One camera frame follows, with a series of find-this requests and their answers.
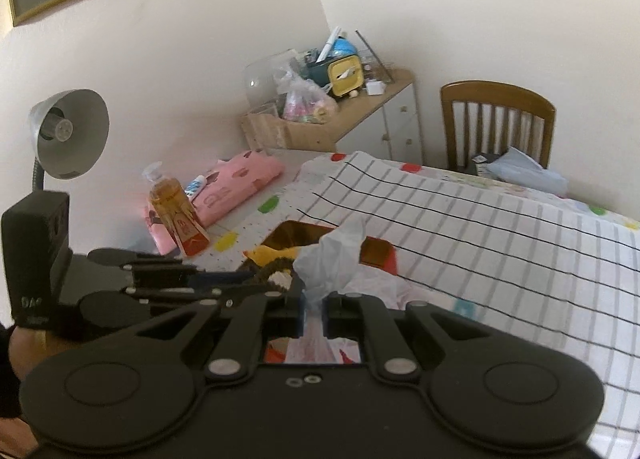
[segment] human hand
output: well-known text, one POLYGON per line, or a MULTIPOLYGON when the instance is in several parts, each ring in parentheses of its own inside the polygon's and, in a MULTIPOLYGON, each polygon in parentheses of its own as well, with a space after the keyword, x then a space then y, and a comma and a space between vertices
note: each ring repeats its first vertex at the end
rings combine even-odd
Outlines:
POLYGON ((79 343, 64 340, 48 331, 16 327, 9 340, 9 362, 15 375, 23 381, 40 362, 79 346, 79 343))
POLYGON ((0 452, 27 457, 38 446, 29 425, 21 419, 0 419, 0 452))

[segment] wooden cabinet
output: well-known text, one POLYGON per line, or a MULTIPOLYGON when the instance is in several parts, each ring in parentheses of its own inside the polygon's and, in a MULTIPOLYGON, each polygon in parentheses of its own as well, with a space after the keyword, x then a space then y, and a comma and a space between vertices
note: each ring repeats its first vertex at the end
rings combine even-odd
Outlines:
POLYGON ((286 122, 270 115, 244 115, 241 126, 252 149, 320 152, 356 150, 382 160, 422 165, 422 137, 411 72, 394 71, 395 82, 380 96, 361 92, 340 101, 340 110, 324 125, 286 122))
POLYGON ((405 87, 335 144, 337 152, 356 150, 374 158, 422 165, 420 123, 414 85, 405 87))
POLYGON ((391 135, 390 143, 392 160, 422 165, 422 146, 417 116, 413 116, 399 131, 391 135))

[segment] pink bag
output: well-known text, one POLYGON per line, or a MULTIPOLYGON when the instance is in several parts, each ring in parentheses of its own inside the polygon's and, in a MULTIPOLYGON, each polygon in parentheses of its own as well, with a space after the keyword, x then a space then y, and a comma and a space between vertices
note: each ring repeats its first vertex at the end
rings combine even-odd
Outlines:
MULTIPOLYGON (((267 186, 284 171, 284 164, 273 156, 249 150, 228 162, 218 160, 204 177, 207 184, 193 200, 193 206, 205 228, 222 219, 233 208, 267 186)), ((174 249, 175 243, 162 221, 149 205, 146 225, 162 255, 174 249)))

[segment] tablecloth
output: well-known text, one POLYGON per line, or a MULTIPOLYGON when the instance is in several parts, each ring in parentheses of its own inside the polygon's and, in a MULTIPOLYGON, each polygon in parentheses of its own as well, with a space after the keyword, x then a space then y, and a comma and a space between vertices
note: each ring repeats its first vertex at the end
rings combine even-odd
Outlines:
POLYGON ((235 269, 280 222, 338 226, 396 247, 399 275, 431 301, 588 363, 606 389, 590 445, 640 454, 639 242, 633 221, 483 178, 356 152, 305 163, 294 182, 196 264, 235 269))

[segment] red dot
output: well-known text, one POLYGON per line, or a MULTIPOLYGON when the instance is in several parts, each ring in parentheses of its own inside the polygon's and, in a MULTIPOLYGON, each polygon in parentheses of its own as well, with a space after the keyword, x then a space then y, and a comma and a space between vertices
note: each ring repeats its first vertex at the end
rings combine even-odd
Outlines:
POLYGON ((420 165, 416 165, 415 163, 404 163, 404 165, 400 167, 400 170, 409 172, 409 174, 415 174, 416 172, 420 172, 422 170, 422 167, 420 165))

